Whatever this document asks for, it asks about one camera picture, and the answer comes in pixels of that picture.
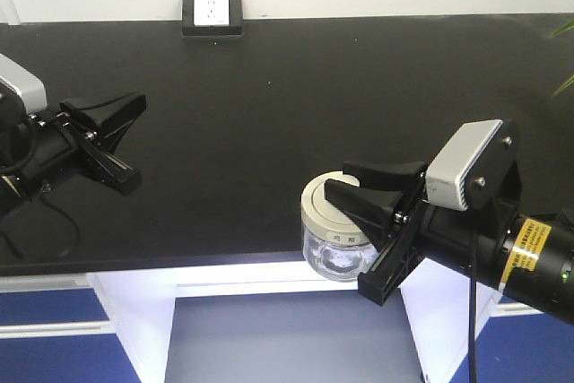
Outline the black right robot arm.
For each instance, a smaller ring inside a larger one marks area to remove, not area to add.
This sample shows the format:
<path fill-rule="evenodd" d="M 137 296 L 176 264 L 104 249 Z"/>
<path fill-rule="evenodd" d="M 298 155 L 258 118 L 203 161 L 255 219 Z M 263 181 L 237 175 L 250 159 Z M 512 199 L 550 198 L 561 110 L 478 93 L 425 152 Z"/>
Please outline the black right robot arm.
<path fill-rule="evenodd" d="M 563 322 L 573 320 L 573 215 L 523 215 L 517 126 L 465 123 L 430 163 L 344 164 L 356 185 L 329 179 L 326 200 L 378 257 L 358 277 L 383 304 L 430 259 Z"/>

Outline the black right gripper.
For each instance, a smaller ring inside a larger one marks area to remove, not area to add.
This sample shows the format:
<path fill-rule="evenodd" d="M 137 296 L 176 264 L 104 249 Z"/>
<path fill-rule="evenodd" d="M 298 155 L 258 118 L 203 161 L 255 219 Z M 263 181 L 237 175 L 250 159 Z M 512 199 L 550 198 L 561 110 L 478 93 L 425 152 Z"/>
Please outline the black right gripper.
<path fill-rule="evenodd" d="M 361 187 L 328 179 L 325 198 L 348 217 L 377 250 L 358 276 L 358 292 L 379 306 L 424 259 L 422 219 L 431 207 L 425 197 L 423 161 L 343 164 L 343 174 Z"/>

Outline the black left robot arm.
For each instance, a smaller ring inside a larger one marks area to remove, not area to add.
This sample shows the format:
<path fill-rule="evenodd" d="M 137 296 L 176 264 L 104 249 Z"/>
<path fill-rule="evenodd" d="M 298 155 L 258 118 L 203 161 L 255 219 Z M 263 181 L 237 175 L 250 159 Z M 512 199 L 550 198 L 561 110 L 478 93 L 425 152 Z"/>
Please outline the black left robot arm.
<path fill-rule="evenodd" d="M 146 97 L 132 92 L 97 102 L 71 98 L 37 114 L 1 122 L 1 216 L 76 174 L 123 196 L 142 185 L 138 169 L 115 151 L 147 108 Z"/>

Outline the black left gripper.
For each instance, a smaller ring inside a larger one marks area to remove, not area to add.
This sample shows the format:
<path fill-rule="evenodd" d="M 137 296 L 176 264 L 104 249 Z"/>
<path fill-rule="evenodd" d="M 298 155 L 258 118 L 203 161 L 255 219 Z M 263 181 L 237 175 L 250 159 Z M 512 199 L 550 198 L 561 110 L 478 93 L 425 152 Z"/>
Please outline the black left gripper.
<path fill-rule="evenodd" d="M 57 187 L 76 174 L 123 196 L 142 185 L 140 170 L 120 160 L 115 150 L 146 110 L 144 94 L 135 91 L 105 101 L 70 98 L 59 106 L 30 116 L 37 146 L 26 165 L 29 196 Z"/>

